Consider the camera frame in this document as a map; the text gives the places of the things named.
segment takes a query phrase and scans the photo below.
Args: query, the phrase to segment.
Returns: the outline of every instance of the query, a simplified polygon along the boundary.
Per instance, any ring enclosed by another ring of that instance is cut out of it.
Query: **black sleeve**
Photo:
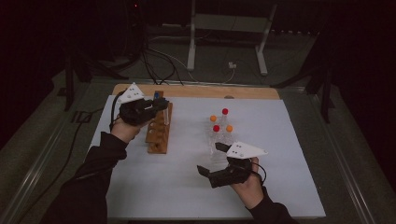
[[[297,224],[288,209],[282,203],[274,203],[268,196],[266,187],[262,187],[264,198],[254,208],[248,209],[257,223],[265,224]]]
[[[126,158],[127,144],[101,133],[76,174],[64,183],[40,223],[107,223],[106,194],[113,167]]]

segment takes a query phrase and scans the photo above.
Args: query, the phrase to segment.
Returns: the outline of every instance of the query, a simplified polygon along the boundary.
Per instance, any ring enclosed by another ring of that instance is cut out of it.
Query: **person's right hand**
[[[252,162],[252,170],[256,173],[259,172],[259,159],[257,157],[250,159]],[[242,184],[232,184],[231,187],[238,194],[239,198],[248,209],[254,208],[264,198],[262,193],[262,183],[260,177],[251,174],[247,181]]]

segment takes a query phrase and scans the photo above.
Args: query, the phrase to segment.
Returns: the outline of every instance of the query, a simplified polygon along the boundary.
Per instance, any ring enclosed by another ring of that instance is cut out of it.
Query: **person's left hand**
[[[125,123],[122,118],[116,119],[114,121],[113,129],[111,130],[111,134],[118,137],[125,143],[129,143],[135,136],[140,133],[140,129],[146,126],[148,123],[140,124],[137,126],[133,126],[131,124]]]

